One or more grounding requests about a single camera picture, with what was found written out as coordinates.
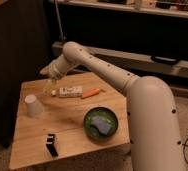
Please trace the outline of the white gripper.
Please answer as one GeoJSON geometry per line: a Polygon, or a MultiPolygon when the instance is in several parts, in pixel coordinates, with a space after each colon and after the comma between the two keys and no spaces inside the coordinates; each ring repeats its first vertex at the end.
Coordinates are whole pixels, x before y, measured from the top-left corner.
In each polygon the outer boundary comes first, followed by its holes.
{"type": "Polygon", "coordinates": [[[64,55],[60,55],[57,59],[42,68],[40,74],[51,78],[46,81],[43,87],[43,93],[51,95],[52,91],[56,89],[56,80],[63,78],[73,68],[74,64],[68,61],[64,55]]]}

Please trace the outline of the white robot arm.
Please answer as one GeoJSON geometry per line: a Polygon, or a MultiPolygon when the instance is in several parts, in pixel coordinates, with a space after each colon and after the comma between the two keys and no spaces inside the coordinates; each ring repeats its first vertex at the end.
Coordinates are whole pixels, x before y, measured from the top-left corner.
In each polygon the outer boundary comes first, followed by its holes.
{"type": "Polygon", "coordinates": [[[139,77],[76,42],[65,43],[61,55],[40,73],[59,80],[79,65],[126,97],[133,171],[186,171],[175,99],[163,80],[139,77]]]}

